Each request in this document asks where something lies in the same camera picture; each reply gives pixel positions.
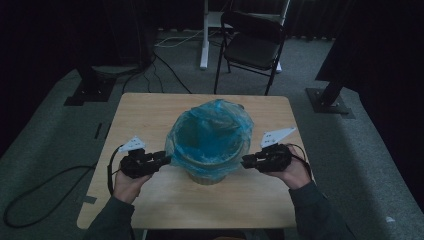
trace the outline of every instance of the sleeve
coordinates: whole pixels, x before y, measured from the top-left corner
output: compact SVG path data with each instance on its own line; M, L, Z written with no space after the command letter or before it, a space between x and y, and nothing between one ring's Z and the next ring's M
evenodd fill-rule
M314 181L296 190L292 198L297 231L305 239L355 239L342 216L318 190Z
M112 196L87 229L84 240L128 239L133 213L133 205Z

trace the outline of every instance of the gray carpet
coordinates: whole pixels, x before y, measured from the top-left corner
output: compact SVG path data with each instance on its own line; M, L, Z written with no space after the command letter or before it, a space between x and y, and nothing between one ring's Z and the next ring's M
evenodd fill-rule
M193 33L171 32L161 37L186 34ZM192 93L212 94L219 53L214 42L218 41L218 37L211 38L209 65L204 71L199 69L200 41L157 48L156 53ZM423 213L402 181L358 95L347 89L341 93L355 119L315 113L312 109L305 88L327 85L314 79L331 46L332 42L326 40L288 39L281 56L283 71L276 76L269 95L289 98L316 182L358 239L423 239ZM128 68L96 69L119 72ZM187 93L158 59L145 77L149 81L142 75L135 76L125 92ZM80 82L77 72L72 71L57 82L0 160L2 213L17 195L57 172L98 160L126 80L127 76L118 79L108 102L86 102L79 107L63 106ZM260 75L238 69L228 74L222 68L218 94L263 95L266 82ZM102 127L97 134L99 124ZM84 171L65 173L22 199L10 211L10 220L25 224L43 216ZM82 239L84 230L77 227L76 220L91 176L89 172L58 209L40 223L13 229L2 222L0 239ZM136 234L141 239L141 230ZM258 236L266 239L261 233ZM286 239L298 239L296 230L287 229Z

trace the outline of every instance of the hand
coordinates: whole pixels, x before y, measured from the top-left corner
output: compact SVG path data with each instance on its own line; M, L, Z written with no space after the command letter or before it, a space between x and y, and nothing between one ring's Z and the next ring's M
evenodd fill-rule
M113 196L123 202L132 204L136 197L140 194L141 187L153 175L147 175L140 178L132 179L126 176L122 171L118 171L115 177L115 188Z
M293 155L300 157L293 146L288 146L290 152ZM277 177L281 179L290 189L298 189L309 182L311 178L309 177L308 171L306 170L303 163L299 159L291 159L290 165L282 172L267 172L266 175Z

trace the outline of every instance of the plastic bag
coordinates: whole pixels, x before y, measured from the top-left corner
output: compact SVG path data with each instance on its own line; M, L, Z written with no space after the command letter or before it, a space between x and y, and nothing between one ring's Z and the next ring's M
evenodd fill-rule
M194 177L222 180L249 152L253 121L243 106L213 100L182 113L165 143L171 165Z

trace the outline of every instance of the black chair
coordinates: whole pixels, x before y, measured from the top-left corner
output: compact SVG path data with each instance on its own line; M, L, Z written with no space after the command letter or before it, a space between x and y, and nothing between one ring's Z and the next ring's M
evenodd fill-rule
M219 52L214 94L218 87L222 56L230 66L269 77L265 95L274 81L286 32L283 26L268 18L227 11L221 16L223 41Z

